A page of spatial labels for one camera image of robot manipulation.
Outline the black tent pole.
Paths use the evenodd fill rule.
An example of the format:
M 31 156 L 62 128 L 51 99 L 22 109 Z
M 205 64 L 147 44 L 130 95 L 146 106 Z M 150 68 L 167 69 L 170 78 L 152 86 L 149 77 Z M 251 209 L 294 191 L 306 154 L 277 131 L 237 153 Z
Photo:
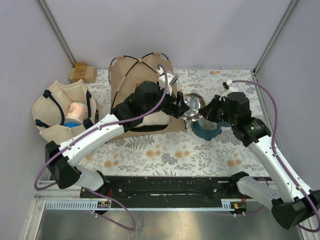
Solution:
M 163 63 L 160 52 L 151 52 L 143 57 L 122 55 L 114 58 L 108 68 L 111 86 L 111 108 L 122 102 L 144 81 L 158 81 L 158 64 Z
M 109 64 L 109 77 L 127 76 L 135 67 L 143 67 L 157 74 L 158 64 L 165 67 L 167 71 L 173 71 L 173 65 L 167 55 L 162 52 L 151 52 L 142 57 L 134 57 L 130 55 L 120 55 L 115 57 Z

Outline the white fluffy pillow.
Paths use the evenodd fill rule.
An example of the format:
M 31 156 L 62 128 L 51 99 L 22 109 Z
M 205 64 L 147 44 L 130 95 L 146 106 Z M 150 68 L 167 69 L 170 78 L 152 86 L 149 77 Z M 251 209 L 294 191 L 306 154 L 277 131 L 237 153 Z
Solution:
M 170 123 L 170 116 L 163 111 L 154 112 L 143 118 L 142 123 L 135 126 L 135 128 L 142 128 L 145 126 L 165 126 Z

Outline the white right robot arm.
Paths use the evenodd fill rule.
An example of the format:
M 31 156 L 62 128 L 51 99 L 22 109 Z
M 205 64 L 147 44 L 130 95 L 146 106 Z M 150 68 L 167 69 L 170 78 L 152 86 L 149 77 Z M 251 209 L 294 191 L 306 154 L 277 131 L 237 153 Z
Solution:
M 272 189 L 242 171 L 229 177 L 227 191 L 231 197 L 251 197 L 271 210 L 277 223 L 287 230 L 313 216 L 320 217 L 319 190 L 312 190 L 290 167 L 266 124 L 252 116 L 250 101 L 243 92 L 215 95 L 199 113 L 207 121 L 231 125 L 234 136 L 258 158 L 276 186 Z

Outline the beige fabric pet tent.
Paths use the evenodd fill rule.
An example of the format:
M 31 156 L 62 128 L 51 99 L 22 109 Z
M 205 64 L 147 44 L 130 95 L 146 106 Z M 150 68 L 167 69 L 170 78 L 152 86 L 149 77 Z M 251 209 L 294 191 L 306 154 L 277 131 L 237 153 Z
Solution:
M 114 58 L 108 68 L 111 86 L 111 113 L 119 120 L 131 119 L 160 106 L 148 116 L 124 123 L 119 138 L 168 132 L 185 132 L 181 119 L 188 106 L 178 91 L 170 59 L 161 52 L 141 58 L 122 55 Z

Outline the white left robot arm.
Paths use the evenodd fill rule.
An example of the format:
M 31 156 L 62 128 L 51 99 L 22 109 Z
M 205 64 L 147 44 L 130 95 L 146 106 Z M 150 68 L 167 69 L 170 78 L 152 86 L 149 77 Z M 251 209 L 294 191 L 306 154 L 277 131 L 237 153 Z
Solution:
M 188 110 L 182 92 L 169 94 L 157 83 L 144 81 L 102 120 L 78 136 L 61 144 L 47 143 L 45 164 L 60 189 L 75 185 L 102 198 L 109 191 L 103 174 L 81 167 L 80 161 L 103 143 L 141 124 L 149 114 L 163 112 L 178 119 Z

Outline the steel pet bowl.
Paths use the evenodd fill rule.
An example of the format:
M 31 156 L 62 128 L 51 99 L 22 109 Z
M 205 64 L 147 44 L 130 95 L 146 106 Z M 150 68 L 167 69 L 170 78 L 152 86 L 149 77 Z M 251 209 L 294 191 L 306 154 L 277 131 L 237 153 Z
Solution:
M 205 99 L 196 92 L 186 93 L 183 97 L 184 103 L 189 107 L 181 118 L 187 122 L 196 122 L 202 118 L 199 110 L 206 106 Z

